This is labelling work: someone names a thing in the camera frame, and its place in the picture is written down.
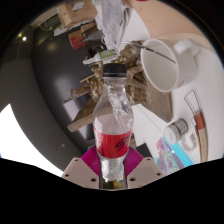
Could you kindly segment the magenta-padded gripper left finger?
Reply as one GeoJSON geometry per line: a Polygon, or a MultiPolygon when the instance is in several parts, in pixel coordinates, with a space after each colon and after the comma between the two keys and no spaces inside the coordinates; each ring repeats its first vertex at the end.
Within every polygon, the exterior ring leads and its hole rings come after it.
{"type": "Polygon", "coordinates": [[[90,148],[81,158],[74,157],[62,174],[62,178],[84,188],[100,188],[100,160],[96,147],[90,148]]]}

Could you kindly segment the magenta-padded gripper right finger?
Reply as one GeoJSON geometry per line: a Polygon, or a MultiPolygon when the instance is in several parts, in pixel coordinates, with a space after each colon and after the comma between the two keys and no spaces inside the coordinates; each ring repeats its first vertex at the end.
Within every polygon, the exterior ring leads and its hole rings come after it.
{"type": "Polygon", "coordinates": [[[126,156],[124,170],[128,189],[140,188],[164,177],[152,157],[143,157],[132,147],[126,156]]]}

